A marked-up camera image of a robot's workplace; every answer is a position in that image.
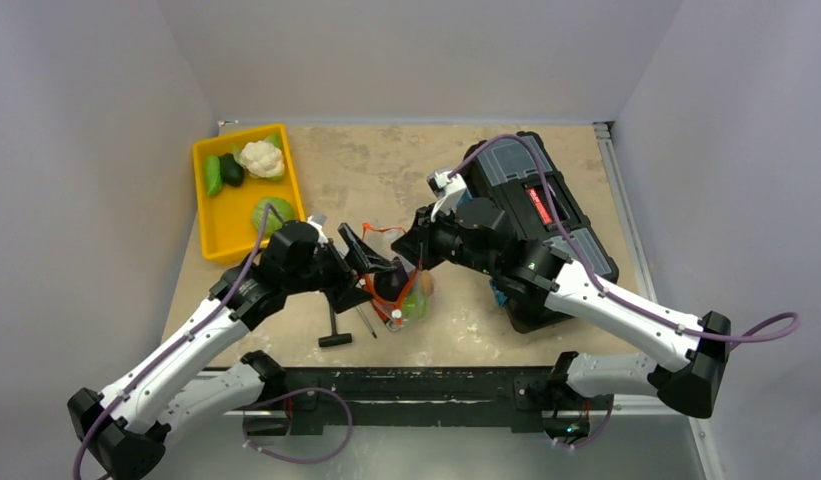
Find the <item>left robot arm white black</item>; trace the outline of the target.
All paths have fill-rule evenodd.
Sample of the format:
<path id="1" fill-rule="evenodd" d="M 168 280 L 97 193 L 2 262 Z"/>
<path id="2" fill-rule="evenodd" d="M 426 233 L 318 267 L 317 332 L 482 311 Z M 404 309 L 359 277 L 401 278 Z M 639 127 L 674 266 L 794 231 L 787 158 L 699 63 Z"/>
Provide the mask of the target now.
<path id="1" fill-rule="evenodd" d="M 192 381 L 293 295 L 322 293 L 338 313 L 371 299 L 361 278 L 395 266 L 346 224 L 339 233 L 342 249 L 313 220 L 283 224 L 266 245 L 257 244 L 225 271 L 188 320 L 137 366 L 100 391 L 79 389 L 67 402 L 80 442 L 73 478 L 80 478 L 91 455 L 109 479 L 141 479 L 178 435 L 208 416 L 250 405 L 270 409 L 290 397 L 322 393 L 318 386 L 290 389 L 284 368 L 263 351 L 245 354 L 212 380 Z"/>

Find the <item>clear zip top bag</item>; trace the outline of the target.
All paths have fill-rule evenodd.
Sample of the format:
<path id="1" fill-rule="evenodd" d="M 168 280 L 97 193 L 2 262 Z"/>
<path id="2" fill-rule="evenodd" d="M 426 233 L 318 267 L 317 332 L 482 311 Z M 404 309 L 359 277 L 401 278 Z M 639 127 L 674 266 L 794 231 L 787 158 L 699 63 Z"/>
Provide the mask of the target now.
<path id="1" fill-rule="evenodd" d="M 427 270 L 419 270 L 391 249 L 393 241 L 406 230 L 403 227 L 376 227 L 362 224 L 362 240 L 391 261 L 394 269 L 386 273 L 366 274 L 363 288 L 372 294 L 370 304 L 390 332 L 418 323 L 429 316 L 434 303 L 436 284 Z"/>

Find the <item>bright green cabbage toy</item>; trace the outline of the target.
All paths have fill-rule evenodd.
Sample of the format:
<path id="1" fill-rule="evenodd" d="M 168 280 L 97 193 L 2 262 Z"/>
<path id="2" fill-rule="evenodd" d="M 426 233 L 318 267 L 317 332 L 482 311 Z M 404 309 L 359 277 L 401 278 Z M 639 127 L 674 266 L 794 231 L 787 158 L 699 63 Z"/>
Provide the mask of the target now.
<path id="1" fill-rule="evenodd" d="M 425 318 L 429 313 L 430 299 L 424 293 L 412 293 L 404 298 L 401 305 L 403 319 L 417 321 Z"/>

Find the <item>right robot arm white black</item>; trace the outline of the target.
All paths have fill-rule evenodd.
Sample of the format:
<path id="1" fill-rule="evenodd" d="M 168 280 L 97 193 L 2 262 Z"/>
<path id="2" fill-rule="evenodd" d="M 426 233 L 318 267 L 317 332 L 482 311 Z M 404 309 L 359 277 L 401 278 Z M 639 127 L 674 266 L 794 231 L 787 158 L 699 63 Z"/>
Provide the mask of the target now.
<path id="1" fill-rule="evenodd" d="M 511 301 L 585 320 L 638 348 L 631 355 L 575 355 L 547 381 L 555 404 L 645 395 L 689 417 L 713 415 L 730 354 L 719 339 L 731 331 L 724 315 L 679 312 L 591 277 L 566 252 L 520 238 L 506 211 L 485 198 L 448 214 L 433 205 L 418 209 L 391 248 L 421 270 L 448 261 L 486 274 Z"/>

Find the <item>green pepper toy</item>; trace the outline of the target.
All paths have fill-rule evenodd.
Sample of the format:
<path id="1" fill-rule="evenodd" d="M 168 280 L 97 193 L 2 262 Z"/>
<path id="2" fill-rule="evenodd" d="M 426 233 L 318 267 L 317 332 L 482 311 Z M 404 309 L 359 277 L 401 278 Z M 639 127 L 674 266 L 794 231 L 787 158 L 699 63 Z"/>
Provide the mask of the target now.
<path id="1" fill-rule="evenodd" d="M 217 155 L 209 155 L 204 162 L 205 192 L 208 197 L 218 195 L 223 189 L 221 162 Z"/>

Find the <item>red peach toy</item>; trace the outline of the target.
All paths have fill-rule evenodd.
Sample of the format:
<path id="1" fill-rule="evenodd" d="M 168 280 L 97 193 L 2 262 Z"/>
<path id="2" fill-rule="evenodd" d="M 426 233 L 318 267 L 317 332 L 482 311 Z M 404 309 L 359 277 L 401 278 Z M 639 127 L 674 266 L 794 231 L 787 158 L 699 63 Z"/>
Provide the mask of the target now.
<path id="1" fill-rule="evenodd" d="M 431 296 L 435 289 L 434 279 L 429 271 L 421 271 L 416 278 L 419 289 L 425 296 Z"/>

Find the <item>purple eggplant toy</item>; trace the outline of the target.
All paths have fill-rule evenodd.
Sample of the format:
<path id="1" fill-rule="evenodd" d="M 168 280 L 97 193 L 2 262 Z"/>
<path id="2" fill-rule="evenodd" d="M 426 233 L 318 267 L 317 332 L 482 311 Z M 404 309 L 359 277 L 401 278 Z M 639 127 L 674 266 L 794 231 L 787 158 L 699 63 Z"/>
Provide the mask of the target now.
<path id="1" fill-rule="evenodd" d="M 391 260 L 393 269 L 373 276 L 374 292 L 384 301 L 397 301 L 409 282 L 409 273 L 400 257 Z"/>

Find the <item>yellow plastic tray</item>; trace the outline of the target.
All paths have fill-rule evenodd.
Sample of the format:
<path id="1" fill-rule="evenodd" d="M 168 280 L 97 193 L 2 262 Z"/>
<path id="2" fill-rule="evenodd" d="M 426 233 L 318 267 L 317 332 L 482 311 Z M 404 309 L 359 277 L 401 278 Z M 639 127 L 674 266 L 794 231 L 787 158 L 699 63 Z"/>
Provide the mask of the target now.
<path id="1" fill-rule="evenodd" d="M 225 186 L 215 196 L 206 194 L 204 166 L 208 156 L 232 153 L 249 142 L 263 140 L 271 135 L 277 135 L 280 140 L 285 164 L 283 177 L 268 180 L 246 175 L 244 183 L 239 187 Z M 287 129 L 283 124 L 269 124 L 198 141 L 192 147 L 192 164 L 201 252 L 208 261 L 219 264 L 237 262 L 253 248 L 257 229 L 251 220 L 252 212 L 264 197 L 284 199 L 291 205 L 297 220 L 305 220 L 307 217 Z"/>

